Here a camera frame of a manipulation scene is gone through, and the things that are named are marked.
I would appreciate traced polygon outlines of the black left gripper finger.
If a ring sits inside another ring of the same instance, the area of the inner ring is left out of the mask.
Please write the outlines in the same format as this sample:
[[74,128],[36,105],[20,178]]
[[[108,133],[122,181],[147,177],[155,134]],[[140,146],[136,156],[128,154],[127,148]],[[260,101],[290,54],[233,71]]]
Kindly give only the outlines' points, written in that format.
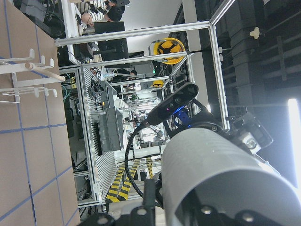
[[161,207],[159,203],[156,202],[156,185],[154,179],[147,179],[144,182],[144,192],[143,192],[143,207]]

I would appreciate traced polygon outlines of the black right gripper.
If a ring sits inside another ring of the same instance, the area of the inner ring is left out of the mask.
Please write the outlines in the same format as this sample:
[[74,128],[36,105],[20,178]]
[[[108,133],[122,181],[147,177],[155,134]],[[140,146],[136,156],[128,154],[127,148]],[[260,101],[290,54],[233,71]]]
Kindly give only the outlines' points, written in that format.
[[251,113],[236,118],[229,130],[220,127],[215,117],[212,117],[212,120],[217,124],[218,129],[215,132],[218,135],[251,155],[256,155],[258,151],[273,143],[269,132]]

